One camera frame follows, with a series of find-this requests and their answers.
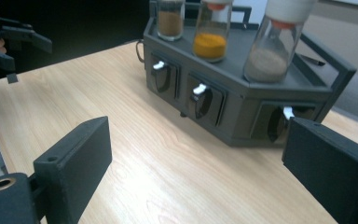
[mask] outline white jar lid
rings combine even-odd
[[[214,4],[229,4],[232,3],[234,0],[202,0],[202,1],[207,3],[214,3]]]
[[[307,20],[317,0],[268,0],[266,16],[291,23]]]

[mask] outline glass jar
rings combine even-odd
[[[226,55],[233,0],[201,0],[193,53],[210,63]]]
[[[254,82],[280,82],[295,54],[304,22],[316,0],[268,0],[266,13],[244,66]]]
[[[157,7],[158,36],[168,41],[182,37],[185,0],[158,0]]]

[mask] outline black mechanical part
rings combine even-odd
[[[0,176],[0,223],[77,223],[112,161],[107,117],[81,123],[34,161]]]
[[[282,161],[338,223],[358,224],[358,144],[293,118]]]

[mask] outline yellow spice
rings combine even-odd
[[[225,55],[226,44],[221,35],[201,33],[194,38],[193,51],[201,58],[221,58]]]

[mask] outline jar with yellow spice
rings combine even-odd
[[[233,0],[201,0],[193,53],[210,63],[226,55]]]

